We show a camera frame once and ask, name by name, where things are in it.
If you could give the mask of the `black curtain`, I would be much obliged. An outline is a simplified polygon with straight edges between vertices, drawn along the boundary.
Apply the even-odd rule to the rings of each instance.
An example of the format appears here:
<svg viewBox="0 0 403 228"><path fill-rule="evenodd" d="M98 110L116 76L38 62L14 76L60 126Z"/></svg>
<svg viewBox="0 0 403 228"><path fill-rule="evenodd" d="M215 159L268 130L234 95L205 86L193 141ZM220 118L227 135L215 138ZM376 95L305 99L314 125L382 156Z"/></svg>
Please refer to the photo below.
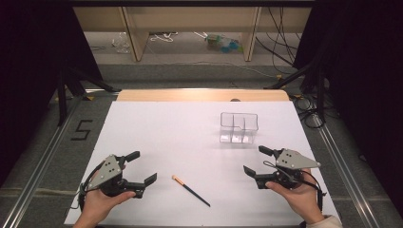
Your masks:
<svg viewBox="0 0 403 228"><path fill-rule="evenodd" d="M0 0L0 186L33 137L60 72L69 67L102 78L73 8Z"/></svg>
<svg viewBox="0 0 403 228"><path fill-rule="evenodd" d="M403 0L316 0L295 67L308 64L341 12L355 5L326 77L361 154L403 216Z"/></svg>

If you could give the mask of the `beige wooden shelf unit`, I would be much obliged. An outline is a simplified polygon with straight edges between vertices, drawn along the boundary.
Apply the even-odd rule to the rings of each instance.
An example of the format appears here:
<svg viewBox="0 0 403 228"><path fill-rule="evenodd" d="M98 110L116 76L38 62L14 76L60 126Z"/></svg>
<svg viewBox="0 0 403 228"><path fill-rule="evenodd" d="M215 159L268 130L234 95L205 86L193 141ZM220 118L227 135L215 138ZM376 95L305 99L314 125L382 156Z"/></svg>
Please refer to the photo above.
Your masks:
<svg viewBox="0 0 403 228"><path fill-rule="evenodd" d="M238 32L244 60L252 60L256 34L284 27L302 33L311 10L291 7L75 7L84 31L124 32L134 61L148 35L163 31Z"/></svg>

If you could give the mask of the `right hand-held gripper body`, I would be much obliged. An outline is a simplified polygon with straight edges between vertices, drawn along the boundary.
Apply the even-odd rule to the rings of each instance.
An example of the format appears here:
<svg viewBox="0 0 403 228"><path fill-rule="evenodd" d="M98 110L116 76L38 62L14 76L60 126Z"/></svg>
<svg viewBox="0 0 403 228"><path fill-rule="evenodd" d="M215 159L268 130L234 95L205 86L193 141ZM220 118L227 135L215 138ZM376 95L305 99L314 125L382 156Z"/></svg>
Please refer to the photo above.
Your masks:
<svg viewBox="0 0 403 228"><path fill-rule="evenodd" d="M288 189L299 187L303 181L303 169L320 167L318 161L307 158L295 150L283 148L277 151L279 156L277 158L273 156L276 171L272 174L261 174L263 180L256 181L258 189L266 189L265 183L268 181L279 183Z"/></svg>

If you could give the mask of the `metal floor rail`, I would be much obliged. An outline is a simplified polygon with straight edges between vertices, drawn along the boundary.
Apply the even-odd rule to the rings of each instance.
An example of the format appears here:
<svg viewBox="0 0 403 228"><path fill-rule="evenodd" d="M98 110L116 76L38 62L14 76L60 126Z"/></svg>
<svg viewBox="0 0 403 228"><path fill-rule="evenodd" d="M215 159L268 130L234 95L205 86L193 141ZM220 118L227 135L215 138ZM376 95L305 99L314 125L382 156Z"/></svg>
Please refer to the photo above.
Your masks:
<svg viewBox="0 0 403 228"><path fill-rule="evenodd" d="M317 114L314 115L313 120L364 226L380 228L374 216L374 210L359 188L326 123Z"/></svg>
<svg viewBox="0 0 403 228"><path fill-rule="evenodd" d="M29 179L21 190L12 190L12 194L16 196L16 202L11 207L10 212L0 228L18 227L66 133L70 119L81 101L81 97L71 99L69 105L67 106L67 115L60 123L57 124L46 149L42 152L39 161L35 164L34 169L29 173Z"/></svg>

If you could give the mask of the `light wooden table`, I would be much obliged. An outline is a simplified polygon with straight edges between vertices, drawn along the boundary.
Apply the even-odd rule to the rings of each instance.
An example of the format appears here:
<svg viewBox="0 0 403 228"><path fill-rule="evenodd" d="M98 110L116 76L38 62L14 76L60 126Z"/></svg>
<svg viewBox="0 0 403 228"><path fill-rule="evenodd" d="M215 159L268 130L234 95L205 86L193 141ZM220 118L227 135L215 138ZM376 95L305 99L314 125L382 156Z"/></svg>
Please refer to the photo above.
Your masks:
<svg viewBox="0 0 403 228"><path fill-rule="evenodd" d="M169 88L125 89L118 102L286 102L287 93L279 89L218 89L218 88Z"/></svg>

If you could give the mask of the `clear plastic divided organizer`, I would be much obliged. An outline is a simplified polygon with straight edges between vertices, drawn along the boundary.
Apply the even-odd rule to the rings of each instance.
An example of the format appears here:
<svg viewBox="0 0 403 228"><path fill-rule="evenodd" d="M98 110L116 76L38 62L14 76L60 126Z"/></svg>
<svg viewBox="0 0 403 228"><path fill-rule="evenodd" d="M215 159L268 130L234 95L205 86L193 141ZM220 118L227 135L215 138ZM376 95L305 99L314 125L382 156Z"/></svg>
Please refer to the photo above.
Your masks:
<svg viewBox="0 0 403 228"><path fill-rule="evenodd" d="M254 113L222 112L221 143L253 143L259 131L259 117Z"/></svg>

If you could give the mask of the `green and blue plastic packet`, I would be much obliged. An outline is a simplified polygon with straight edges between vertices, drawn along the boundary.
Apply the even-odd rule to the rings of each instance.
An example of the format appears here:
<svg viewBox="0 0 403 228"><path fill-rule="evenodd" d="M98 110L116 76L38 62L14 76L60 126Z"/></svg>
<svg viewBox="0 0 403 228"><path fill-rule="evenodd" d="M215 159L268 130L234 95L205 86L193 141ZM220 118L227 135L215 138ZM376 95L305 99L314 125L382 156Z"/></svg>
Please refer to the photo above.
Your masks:
<svg viewBox="0 0 403 228"><path fill-rule="evenodd" d="M205 41L210 49L218 50L222 53L229 53L232 51L243 52L243 48L238 40L223 35L208 34Z"/></svg>

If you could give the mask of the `person's right hand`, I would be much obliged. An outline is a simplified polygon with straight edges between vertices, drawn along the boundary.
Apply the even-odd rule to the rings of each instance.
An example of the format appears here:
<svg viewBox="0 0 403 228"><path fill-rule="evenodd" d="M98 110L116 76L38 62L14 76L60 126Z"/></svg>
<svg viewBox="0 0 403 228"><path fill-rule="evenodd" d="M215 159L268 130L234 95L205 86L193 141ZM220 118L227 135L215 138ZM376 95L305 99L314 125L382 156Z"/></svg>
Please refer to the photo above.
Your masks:
<svg viewBox="0 0 403 228"><path fill-rule="evenodd" d="M297 189L287 189L279 183L268 181L266 187L280 194L288 202L292 210L303 218L308 225L325 220L317 205L317 190L305 183Z"/></svg>

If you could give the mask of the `white table cover sheet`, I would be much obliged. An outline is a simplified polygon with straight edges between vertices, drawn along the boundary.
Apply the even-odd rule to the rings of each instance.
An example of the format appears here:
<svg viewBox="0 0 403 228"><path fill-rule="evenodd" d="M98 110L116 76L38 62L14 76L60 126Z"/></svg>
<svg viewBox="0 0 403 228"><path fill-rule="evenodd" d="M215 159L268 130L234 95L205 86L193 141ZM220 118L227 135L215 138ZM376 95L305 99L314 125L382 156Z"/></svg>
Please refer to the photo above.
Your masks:
<svg viewBox="0 0 403 228"><path fill-rule="evenodd" d="M220 142L222 112L254 113L259 131L253 143ZM301 219L284 198L260 190L243 166L268 173L259 146L313 152L291 102L115 102L87 165L93 169L110 154L140 151L127 164L128 181L158 174L142 199L116 206L109 227L279 227ZM211 204L208 207L176 181L176 175Z"/></svg>

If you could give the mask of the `black metal stand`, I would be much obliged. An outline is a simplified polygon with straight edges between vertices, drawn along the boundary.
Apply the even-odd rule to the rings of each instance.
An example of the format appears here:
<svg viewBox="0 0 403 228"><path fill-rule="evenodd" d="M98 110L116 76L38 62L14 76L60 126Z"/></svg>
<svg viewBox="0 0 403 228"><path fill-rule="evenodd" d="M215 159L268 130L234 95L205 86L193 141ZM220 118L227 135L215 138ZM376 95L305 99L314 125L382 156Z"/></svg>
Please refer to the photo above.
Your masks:
<svg viewBox="0 0 403 228"><path fill-rule="evenodd" d="M326 123L324 117L324 71L319 61L311 61L285 79L280 79L275 84L269 85L268 89L280 89L301 76L304 77L299 88L301 92L303 94L312 93L313 91L316 92L317 103L313 112L317 114L319 118L319 127L322 127Z"/></svg>
<svg viewBox="0 0 403 228"><path fill-rule="evenodd" d="M63 67L59 73L57 85L59 126L61 126L67 118L66 88L74 97L83 97L86 94L86 90L82 85L82 81L90 82L91 84L107 92L120 92L119 88L114 88L111 85L106 84L102 79L96 79L88 74L85 74L82 70L79 70L78 68L70 66Z"/></svg>

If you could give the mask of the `person's left hand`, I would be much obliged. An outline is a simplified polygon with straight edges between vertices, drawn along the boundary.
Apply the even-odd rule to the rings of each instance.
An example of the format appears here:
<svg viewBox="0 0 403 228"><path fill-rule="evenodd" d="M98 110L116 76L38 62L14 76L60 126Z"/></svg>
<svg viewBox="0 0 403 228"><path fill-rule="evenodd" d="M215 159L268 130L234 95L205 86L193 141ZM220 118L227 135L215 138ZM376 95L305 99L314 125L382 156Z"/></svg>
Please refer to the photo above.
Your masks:
<svg viewBox="0 0 403 228"><path fill-rule="evenodd" d="M85 206L77 220L97 222L99 224L117 205L132 199L136 194L128 191L116 197L109 197L101 190L90 191L86 194Z"/></svg>

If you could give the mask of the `black makeup brush orange tip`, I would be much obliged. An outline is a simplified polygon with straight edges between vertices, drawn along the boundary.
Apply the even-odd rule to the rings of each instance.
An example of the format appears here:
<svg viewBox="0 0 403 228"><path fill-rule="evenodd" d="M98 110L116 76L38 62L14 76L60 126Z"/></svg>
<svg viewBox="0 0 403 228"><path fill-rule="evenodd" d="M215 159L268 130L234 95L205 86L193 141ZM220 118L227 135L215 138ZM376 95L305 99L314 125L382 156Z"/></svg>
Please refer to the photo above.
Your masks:
<svg viewBox="0 0 403 228"><path fill-rule="evenodd" d="M172 180L176 181L179 185L181 185L184 189L186 189L189 193L195 196L198 200L203 202L208 207L211 207L211 204L206 201L202 196L196 193L193 189L191 189L188 185L186 185L182 180L180 180L176 175L172 175Z"/></svg>

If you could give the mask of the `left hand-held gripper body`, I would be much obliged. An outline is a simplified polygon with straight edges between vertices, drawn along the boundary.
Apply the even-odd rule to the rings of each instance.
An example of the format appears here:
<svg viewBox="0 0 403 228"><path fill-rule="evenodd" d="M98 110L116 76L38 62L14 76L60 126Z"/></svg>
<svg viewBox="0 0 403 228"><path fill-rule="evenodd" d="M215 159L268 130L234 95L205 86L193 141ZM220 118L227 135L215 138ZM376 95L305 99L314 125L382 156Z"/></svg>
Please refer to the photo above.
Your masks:
<svg viewBox="0 0 403 228"><path fill-rule="evenodd" d="M123 178L125 162L119 161L121 156L109 155L95 169L96 176L86 184L86 191L101 190L109 197L116 197L123 192L131 191L135 198L141 199L144 189L137 182L128 182Z"/></svg>

